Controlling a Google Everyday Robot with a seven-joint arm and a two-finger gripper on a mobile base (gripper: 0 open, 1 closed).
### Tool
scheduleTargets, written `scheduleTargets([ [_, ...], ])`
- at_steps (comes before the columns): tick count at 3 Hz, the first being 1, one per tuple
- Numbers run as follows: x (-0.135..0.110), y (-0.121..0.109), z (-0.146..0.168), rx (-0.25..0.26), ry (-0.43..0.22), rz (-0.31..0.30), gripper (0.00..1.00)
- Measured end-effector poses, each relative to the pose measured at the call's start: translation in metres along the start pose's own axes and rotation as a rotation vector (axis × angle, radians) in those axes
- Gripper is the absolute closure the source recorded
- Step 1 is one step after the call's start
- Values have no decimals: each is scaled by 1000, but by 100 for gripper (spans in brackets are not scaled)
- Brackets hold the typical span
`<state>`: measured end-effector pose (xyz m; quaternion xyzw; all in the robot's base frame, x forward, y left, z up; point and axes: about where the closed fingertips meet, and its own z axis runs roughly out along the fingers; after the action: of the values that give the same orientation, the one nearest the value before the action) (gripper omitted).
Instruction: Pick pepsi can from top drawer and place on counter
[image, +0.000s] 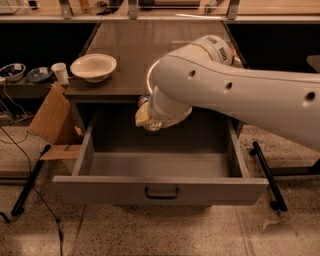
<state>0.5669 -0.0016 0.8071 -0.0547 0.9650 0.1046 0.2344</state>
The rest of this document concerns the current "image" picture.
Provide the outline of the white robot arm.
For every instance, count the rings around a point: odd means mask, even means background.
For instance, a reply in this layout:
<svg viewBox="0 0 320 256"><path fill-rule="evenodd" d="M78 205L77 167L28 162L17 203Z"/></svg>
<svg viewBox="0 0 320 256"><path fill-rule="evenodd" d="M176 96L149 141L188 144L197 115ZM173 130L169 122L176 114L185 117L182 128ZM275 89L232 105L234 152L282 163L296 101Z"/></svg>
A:
<svg viewBox="0 0 320 256"><path fill-rule="evenodd" d="M149 71L153 89L136 113L136 125L167 128L200 107L319 151L320 76L232 63L232 50L214 35L167 53Z"/></svg>

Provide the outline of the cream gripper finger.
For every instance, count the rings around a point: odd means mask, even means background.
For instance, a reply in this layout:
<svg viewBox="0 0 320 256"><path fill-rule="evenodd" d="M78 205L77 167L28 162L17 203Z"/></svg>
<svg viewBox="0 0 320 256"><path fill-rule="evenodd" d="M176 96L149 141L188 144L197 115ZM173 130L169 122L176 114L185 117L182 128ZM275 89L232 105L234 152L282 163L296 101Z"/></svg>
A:
<svg viewBox="0 0 320 256"><path fill-rule="evenodd" d="M137 127L151 124L151 116L149 114L149 103L142 104L135 114L135 124Z"/></svg>
<svg viewBox="0 0 320 256"><path fill-rule="evenodd" d="M178 123L184 121L192 112L192 109L189 108L187 111L183 112L181 115L176 115L172 120L165 121L162 123L163 128L169 128L171 126L177 125Z"/></svg>

